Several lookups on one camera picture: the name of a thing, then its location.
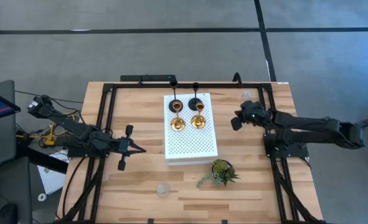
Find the wooden table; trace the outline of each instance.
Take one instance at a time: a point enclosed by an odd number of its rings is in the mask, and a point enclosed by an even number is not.
[[[88,84],[83,104],[83,118],[87,124],[95,124],[100,104],[103,82]],[[276,108],[296,114],[289,85],[272,83]],[[248,89],[251,100],[258,101],[256,90]],[[125,88],[116,96],[111,128],[114,137],[124,136],[126,125],[132,124],[132,138],[145,148],[146,154],[136,154],[127,159],[125,171],[118,171],[119,154],[111,154],[106,160],[103,173],[97,222],[140,222],[153,218],[155,223],[280,223],[271,164],[265,155],[262,141],[263,128],[245,125],[233,131],[230,120],[239,109],[244,89],[200,89],[198,93],[210,93],[212,100],[215,134],[219,158],[234,165],[240,180],[213,186],[204,184],[201,189],[196,183],[210,172],[210,164],[191,166],[168,166],[164,159],[163,96],[171,95],[167,88]],[[178,89],[177,94],[193,93],[191,89]],[[106,104],[103,127],[105,126],[108,103]],[[70,161],[67,182],[79,162]],[[309,167],[298,158],[289,158],[293,188],[305,207],[316,218],[322,218]],[[67,195],[67,210],[76,202],[83,190],[88,159],[78,169]],[[167,182],[170,195],[159,198],[156,186]],[[58,215],[62,216],[62,200]],[[286,197],[288,218],[290,207]],[[85,217],[89,218],[92,195],[87,202]]]

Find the black candlestick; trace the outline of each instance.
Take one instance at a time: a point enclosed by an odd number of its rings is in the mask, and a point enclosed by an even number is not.
[[[182,102],[180,100],[177,100],[177,98],[176,98],[176,88],[178,86],[178,82],[177,81],[170,81],[170,86],[171,86],[172,90],[174,91],[174,99],[169,103],[169,110],[173,113],[176,113],[176,110],[174,110],[174,108],[172,107],[172,104],[176,101],[178,101],[182,104]]]
[[[192,98],[192,99],[191,99],[191,100],[189,100],[189,102],[188,102],[189,109],[191,109],[192,111],[196,111],[196,110],[197,110],[197,109],[196,109],[196,104],[197,104],[197,103],[201,103],[201,102],[202,102],[202,100],[201,100],[201,99],[199,99],[199,98],[197,98],[197,97],[196,97],[196,92],[198,91],[199,87],[200,87],[200,85],[199,85],[198,83],[193,83],[193,84],[192,84],[192,88],[193,88],[193,89],[194,89],[194,91],[195,91],[195,98]]]

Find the clear glass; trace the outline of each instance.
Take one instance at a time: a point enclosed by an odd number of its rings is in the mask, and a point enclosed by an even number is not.
[[[165,182],[160,183],[156,187],[156,194],[161,198],[167,197],[170,194],[170,185]]]
[[[245,90],[244,93],[240,97],[240,101],[243,103],[244,101],[250,100],[251,94],[250,91]]]

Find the brass cup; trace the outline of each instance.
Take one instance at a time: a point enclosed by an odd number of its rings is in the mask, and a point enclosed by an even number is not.
[[[185,121],[179,117],[179,111],[182,108],[182,103],[179,101],[175,101],[172,104],[172,108],[174,108],[174,110],[176,111],[177,117],[171,121],[171,128],[175,131],[182,131],[185,128]]]
[[[172,108],[178,113],[182,108],[182,103],[180,101],[175,101],[172,103]]]
[[[203,103],[196,104],[196,110],[199,114],[195,115],[191,119],[191,124],[194,128],[203,128],[206,124],[206,119],[201,115],[201,111],[204,109]]]

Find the small potted plant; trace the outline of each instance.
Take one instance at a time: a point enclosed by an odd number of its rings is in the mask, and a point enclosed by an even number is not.
[[[196,187],[200,188],[205,181],[210,179],[214,179],[214,185],[224,183],[224,185],[227,186],[228,181],[235,183],[233,179],[240,178],[235,173],[234,167],[228,161],[217,159],[211,167],[211,173],[203,177],[203,179],[197,183]]]

